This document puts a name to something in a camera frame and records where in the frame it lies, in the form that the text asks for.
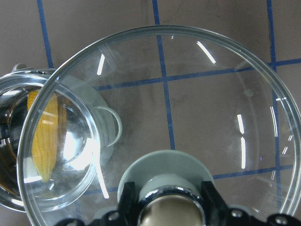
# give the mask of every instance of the tiled floor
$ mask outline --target tiled floor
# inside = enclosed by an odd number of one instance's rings
[[[20,62],[36,68],[57,68],[86,45],[130,28],[155,24],[187,25],[220,33],[245,45],[277,70],[296,103],[301,106],[300,11],[298,0],[294,3],[281,0],[5,1],[0,7],[0,72],[6,74]],[[104,172],[107,186],[112,188],[111,196],[116,197],[115,187],[122,172],[137,157],[154,150],[175,147],[194,155],[209,168],[227,202],[248,203],[254,213],[260,210],[257,217],[264,219],[266,214],[277,211],[281,205],[283,200],[279,199],[279,195],[285,195],[292,172],[293,146],[285,142],[289,131],[286,122],[282,121],[283,112],[279,109],[280,144],[278,151],[275,151],[274,131],[272,128],[266,130],[272,125],[270,109],[265,109],[266,103],[273,104],[271,90],[263,85],[254,71],[173,80],[172,76],[223,70],[240,63],[239,58],[228,57],[231,56],[229,52],[214,46],[210,49],[220,59],[215,68],[209,64],[199,64],[195,60],[197,57],[188,60],[194,50],[190,50],[189,46],[183,48],[184,42],[185,39],[179,38],[169,45],[169,37],[162,37],[166,75],[171,77],[168,88],[172,124],[168,115],[166,117],[166,86],[162,86],[162,80],[122,89],[108,89],[105,86],[115,82],[160,78],[161,70],[156,67],[160,64],[156,39],[141,39],[139,43],[128,41],[124,48],[115,46],[107,54],[105,49],[102,50],[106,56],[111,56],[111,65],[114,61],[118,62],[118,69],[130,69],[134,63],[141,65],[135,71],[137,73],[130,70],[111,73],[110,67],[104,66],[109,79],[100,84],[89,81],[94,86],[103,85],[101,95],[124,120],[124,135],[115,145],[115,155],[111,160],[111,163],[122,161],[123,164],[118,169],[111,164]],[[139,46],[139,50],[132,55],[127,53],[129,46]],[[147,60],[150,63],[148,67],[143,65]],[[189,67],[181,62],[189,62]],[[80,73],[85,74],[90,62],[83,62],[81,66],[77,70],[78,77]],[[247,102],[249,97],[252,97],[252,103]],[[240,159],[236,159],[238,154],[229,151],[239,150],[241,145],[241,134],[237,134],[238,128],[233,126],[238,124],[236,117],[240,112],[237,109],[244,113],[245,125],[251,131],[248,133],[246,130],[244,139],[254,141],[248,148],[260,150],[247,153],[249,161],[244,170],[237,164],[240,163]],[[256,125],[252,123],[255,115],[260,116]],[[279,161],[277,158],[275,161],[277,152],[280,152]],[[109,179],[112,172],[117,176]],[[93,191],[89,192],[81,200],[90,202],[96,197],[91,195]],[[76,210],[89,208],[86,203],[76,205],[72,205]],[[296,217],[301,219],[300,210]],[[30,225],[25,214],[0,206],[1,225],[20,223]]]

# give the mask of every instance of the white pot handle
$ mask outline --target white pot handle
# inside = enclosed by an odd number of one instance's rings
[[[122,122],[121,122],[121,119],[120,119],[119,115],[117,114],[117,112],[114,111],[113,109],[109,108],[109,107],[97,106],[97,107],[94,107],[94,108],[96,108],[96,109],[102,109],[102,110],[106,110],[106,111],[110,112],[115,117],[115,119],[117,121],[117,124],[118,124],[118,134],[115,137],[115,139],[110,144],[107,145],[107,147],[112,146],[121,137],[121,134],[122,134]]]

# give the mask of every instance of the stainless steel pot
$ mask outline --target stainless steel pot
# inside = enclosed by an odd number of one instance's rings
[[[16,65],[12,73],[0,78],[0,204],[17,211],[24,211],[16,178],[16,157],[23,122],[27,115],[28,93],[43,87],[54,72],[54,69],[24,67],[25,65]],[[39,177],[32,177],[35,168],[31,156],[24,158],[24,162],[28,162],[28,167],[24,170],[31,175],[24,179],[24,183],[39,187],[41,193],[44,187],[48,191],[49,186],[53,187],[47,198],[42,195],[44,211],[69,205],[83,194],[92,182],[96,175],[95,164],[92,162],[88,162],[80,174],[77,170],[72,170],[72,164],[81,161],[82,153],[90,145],[87,141],[93,140],[93,144],[97,144],[93,146],[95,151],[91,152],[91,158],[97,159],[100,156],[100,165],[105,165],[112,155],[113,144],[118,141],[122,132],[118,115],[107,107],[97,92],[89,87],[83,91],[81,85],[82,82],[78,79],[67,79],[56,91],[58,103],[67,111],[67,123],[65,130],[60,131],[59,139],[63,143],[58,142],[58,167],[55,170],[65,170],[65,177],[60,180],[71,178],[74,180],[74,187],[62,186],[63,183],[60,183],[58,178],[55,180],[56,184],[43,184]],[[112,114],[119,125],[117,136]]]

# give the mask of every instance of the blue grid line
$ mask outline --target blue grid line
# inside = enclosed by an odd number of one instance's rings
[[[145,80],[124,82],[124,83],[119,83],[119,84],[114,84],[114,85],[99,86],[99,87],[94,87],[94,89],[97,91],[103,91],[103,90],[108,90],[108,89],[118,89],[118,88],[126,88],[126,87],[131,87],[131,86],[147,85],[147,84],[158,83],[158,82],[162,82],[162,81],[163,81],[163,78],[145,79]]]
[[[157,3],[157,0],[153,0],[152,2],[153,2],[155,24],[159,25],[160,19],[159,19],[158,3]],[[164,97],[165,97],[170,149],[175,150],[174,128],[173,128],[173,120],[172,120],[172,115],[171,115],[170,98],[169,98],[167,74],[166,74],[164,51],[163,51],[161,35],[157,35],[157,44],[158,44],[158,51],[159,51],[161,74],[162,74],[162,79],[163,79],[163,90],[164,90]]]
[[[206,76],[210,76],[210,75],[220,75],[220,74],[236,73],[236,72],[250,71],[250,70],[254,70],[254,69],[251,67],[248,67],[248,68],[237,71],[234,68],[228,68],[228,69],[216,70],[216,71],[173,75],[173,76],[168,76],[165,78],[129,81],[129,82],[124,82],[124,83],[119,83],[119,84],[114,84],[114,85],[104,85],[104,86],[94,87],[94,89],[97,91],[103,91],[103,90],[109,90],[109,89],[118,89],[118,88],[126,88],[126,87],[131,87],[131,86],[140,86],[140,85],[158,83],[158,82],[163,82],[163,79],[166,79],[167,81],[175,81],[175,80],[192,79],[192,78],[206,77]]]
[[[240,176],[260,174],[260,173],[268,173],[268,172],[272,172],[274,170],[290,170],[292,168],[293,168],[293,165],[286,165],[286,166],[282,166],[279,168],[270,167],[270,168],[265,168],[265,169],[254,169],[254,170],[235,172],[235,173],[224,173],[224,174],[213,175],[213,179],[234,178],[234,177],[240,177]]]
[[[40,22],[41,22],[41,27],[42,27],[43,40],[44,40],[44,46],[45,46],[46,57],[47,57],[47,62],[48,62],[48,68],[53,68],[42,0],[37,0],[37,4],[38,4],[39,15],[40,15]]]
[[[274,22],[273,22],[273,7],[272,0],[267,0],[267,10],[268,10],[268,19],[269,19],[269,38],[270,38],[270,55],[271,55],[271,67],[275,72],[277,72],[276,64],[276,48],[275,48],[275,33],[274,33]],[[280,150],[279,150],[279,129],[278,129],[278,103],[276,101],[276,94],[273,92],[273,108],[275,112],[275,119],[277,123],[277,133],[278,136],[275,136],[275,163],[276,163],[276,182],[277,182],[277,208],[278,211],[281,209],[281,171],[280,171]]]
[[[285,166],[281,166],[280,170],[291,170],[292,168],[293,168],[293,165],[285,165]],[[234,177],[255,175],[255,174],[261,174],[261,173],[269,173],[269,172],[272,172],[273,170],[277,170],[277,168],[270,167],[270,168],[265,168],[265,169],[254,169],[254,170],[248,170],[248,171],[242,171],[242,172],[217,174],[217,175],[213,175],[213,179],[218,180],[218,179],[225,179],[225,178],[234,178]],[[108,188],[109,193],[117,192],[117,191],[118,191],[118,187]],[[97,190],[86,191],[84,193],[84,195],[89,195],[89,194],[102,194],[102,191],[101,191],[101,189],[97,189]]]
[[[159,9],[157,0],[152,0],[152,8],[154,11],[155,25],[160,25]]]
[[[79,201],[76,200],[74,204],[75,204],[76,217],[77,219],[82,220]]]
[[[291,60],[281,60],[281,61],[276,61],[275,63],[276,66],[300,64],[301,58],[291,59]]]
[[[117,192],[118,191],[118,187],[110,187],[107,189],[108,192]],[[99,194],[99,193],[103,193],[101,191],[101,189],[97,189],[97,190],[89,190],[89,191],[85,191],[84,192],[84,195],[87,195],[87,194]]]

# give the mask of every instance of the corn on the cob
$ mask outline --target corn on the cob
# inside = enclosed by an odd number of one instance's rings
[[[27,99],[29,109],[38,94],[31,91]],[[58,104],[56,94],[53,94],[40,117],[32,141],[32,160],[42,177],[43,182],[49,181],[55,167],[58,137]]]
[[[58,96],[57,104],[58,104],[58,138],[57,138],[57,149],[58,151],[63,150],[65,146],[66,140],[66,132],[67,132],[67,110],[64,105],[69,105],[70,100],[65,98],[64,96]],[[56,155],[57,158],[63,158],[63,152],[60,152],[61,156]]]

